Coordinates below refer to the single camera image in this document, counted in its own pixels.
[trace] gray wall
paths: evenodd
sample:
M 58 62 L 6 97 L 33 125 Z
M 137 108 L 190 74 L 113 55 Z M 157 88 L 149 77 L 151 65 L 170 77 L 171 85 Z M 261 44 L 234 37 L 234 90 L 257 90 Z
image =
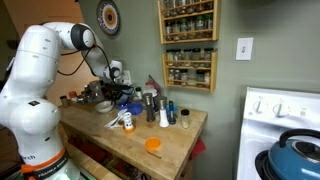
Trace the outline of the gray wall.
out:
M 207 150 L 194 164 L 195 179 L 232 179 L 247 86 L 320 92 L 320 1 L 224 0 L 217 42 L 160 44 L 156 0 L 115 0 L 121 30 L 105 35 L 97 24 L 99 0 L 81 0 L 84 20 L 101 38 L 110 58 L 120 59 L 135 84 L 148 74 L 163 85 L 161 53 L 170 47 L 217 47 L 214 93 L 165 89 L 178 105 L 209 113 L 201 135 Z M 252 61 L 235 61 L 239 37 L 254 37 Z
M 15 54 L 15 50 L 7 46 L 7 40 L 16 40 L 17 33 L 10 18 L 9 12 L 6 9 L 4 2 L 0 1 L 0 81 L 3 80 L 5 70 L 9 65 L 11 58 Z

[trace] blue pot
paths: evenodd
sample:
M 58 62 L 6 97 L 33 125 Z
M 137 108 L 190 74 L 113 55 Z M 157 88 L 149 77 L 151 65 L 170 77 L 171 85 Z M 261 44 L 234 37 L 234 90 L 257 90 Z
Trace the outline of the blue pot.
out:
M 282 180 L 319 180 L 320 147 L 310 142 L 289 139 L 292 136 L 311 136 L 320 139 L 320 132 L 309 129 L 284 132 L 268 152 L 272 170 Z

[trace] jar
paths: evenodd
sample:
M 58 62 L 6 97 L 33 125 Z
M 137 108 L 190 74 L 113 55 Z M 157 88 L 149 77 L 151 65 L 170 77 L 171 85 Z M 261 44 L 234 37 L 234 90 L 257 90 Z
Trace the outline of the jar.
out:
M 178 67 L 180 66 L 180 60 L 182 59 L 182 55 L 181 55 L 181 49 L 175 49 L 173 50 L 173 65 Z
M 189 114 L 190 111 L 188 109 L 181 110 L 181 126 L 185 129 L 190 127 Z
M 180 70 L 181 73 L 181 86 L 186 86 L 187 85 L 187 81 L 188 81 L 188 70 L 187 69 L 181 69 Z
M 196 30 L 204 30 L 204 20 L 202 15 L 196 16 Z M 203 32 L 197 32 L 196 38 L 203 38 Z
M 204 60 L 211 62 L 211 53 L 213 52 L 213 48 L 204 48 Z M 210 68 L 210 63 L 205 63 L 206 68 Z
M 188 19 L 187 24 L 188 24 L 188 31 L 195 31 L 196 30 L 196 22 L 193 17 Z M 193 39 L 194 36 L 195 36 L 194 32 L 187 33 L 188 39 Z
M 201 3 L 201 4 L 198 4 L 197 6 L 196 6 L 196 11 L 197 12 L 202 12 L 202 11 L 204 11 L 204 3 Z
M 174 80 L 181 80 L 181 74 L 180 74 L 180 70 L 176 69 L 174 72 Z M 181 82 L 174 82 L 175 85 L 180 85 Z
M 195 69 L 189 69 L 188 71 L 188 86 L 196 86 L 197 85 L 197 74 Z
M 174 80 L 174 69 L 169 70 L 168 80 Z
M 201 49 L 200 48 L 194 48 L 192 49 L 192 60 L 193 61 L 199 61 L 200 60 L 200 52 L 201 52 Z M 199 67 L 199 63 L 197 62 L 193 62 L 192 63 L 192 66 L 194 68 L 198 68 Z
M 194 0 L 187 0 L 187 4 L 194 4 Z M 187 13 L 191 14 L 194 12 L 195 6 L 188 6 Z
M 187 62 L 191 60 L 192 51 L 191 49 L 184 49 L 184 66 L 191 66 L 191 62 Z
M 209 88 L 210 87 L 210 71 L 206 71 L 204 73 L 204 82 L 207 83 L 204 85 L 204 87 Z
M 204 9 L 205 10 L 212 10 L 213 9 L 213 1 L 206 3 L 204 6 Z
M 178 4 L 178 0 L 170 0 L 170 8 L 176 8 L 176 7 L 177 7 L 177 4 Z M 176 16 L 176 15 L 178 15 L 177 9 L 171 10 L 170 15 L 171 15 L 171 16 Z
M 179 21 L 175 21 L 174 24 L 172 25 L 172 32 L 173 33 L 180 33 L 180 22 Z M 175 40 L 175 41 L 180 40 L 179 35 L 175 34 L 173 36 L 173 40 Z
M 166 53 L 167 53 L 167 60 L 168 61 L 173 61 L 173 53 L 172 53 L 172 49 L 168 49 L 167 51 L 166 51 Z M 167 65 L 168 66 L 173 66 L 173 62 L 168 62 L 167 63 Z
M 212 14 L 205 15 L 204 27 L 205 27 L 205 29 L 212 29 L 213 28 Z
M 171 34 L 172 33 L 172 26 L 171 22 L 166 22 L 166 34 Z M 167 41 L 172 41 L 172 36 L 166 36 Z
M 197 70 L 196 73 L 197 73 L 197 82 L 203 83 L 204 82 L 204 71 Z M 204 87 L 204 84 L 197 83 L 197 87 L 202 88 L 202 87 Z
M 165 9 L 169 9 L 170 8 L 170 1 L 169 0 L 164 0 L 163 1 L 163 3 L 164 3 L 164 8 Z M 165 11 L 164 13 L 163 13 L 163 16 L 164 17 L 170 17 L 170 11 Z
M 187 32 L 188 31 L 188 25 L 187 25 L 187 19 L 182 18 L 180 20 L 180 32 Z M 180 34 L 180 39 L 187 39 L 187 33 L 181 33 Z
M 185 7 L 186 4 L 187 4 L 187 0 L 179 0 L 179 6 L 184 6 L 182 8 L 179 8 L 179 10 L 178 10 L 179 14 L 186 14 L 187 13 L 187 7 Z

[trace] stove knob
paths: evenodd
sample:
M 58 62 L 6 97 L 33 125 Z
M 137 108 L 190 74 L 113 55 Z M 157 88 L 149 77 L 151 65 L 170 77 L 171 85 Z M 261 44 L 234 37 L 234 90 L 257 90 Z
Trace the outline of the stove knob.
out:
M 256 113 L 261 114 L 263 111 L 267 108 L 267 103 L 260 100 L 253 104 L 253 109 L 256 111 Z
M 281 103 L 273 107 L 273 112 L 277 117 L 285 117 L 290 114 L 290 107 Z

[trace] butcher block counter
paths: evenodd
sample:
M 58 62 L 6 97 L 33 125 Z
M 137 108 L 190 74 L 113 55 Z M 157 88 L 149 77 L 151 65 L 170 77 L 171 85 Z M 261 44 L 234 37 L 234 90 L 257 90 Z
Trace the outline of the butcher block counter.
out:
M 125 133 L 122 128 L 104 127 L 117 117 L 118 110 L 115 108 L 101 114 L 94 110 L 94 105 L 60 107 L 61 124 L 66 130 L 80 134 L 154 179 L 168 180 L 180 178 L 207 120 L 206 112 L 189 110 L 191 125 L 188 129 L 182 128 L 180 118 L 177 118 L 175 125 L 167 128 L 159 126 L 158 116 L 156 121 L 149 123 L 143 110 L 133 116 L 135 130 Z M 151 137 L 159 138 L 161 145 L 157 150 L 147 151 L 145 142 Z

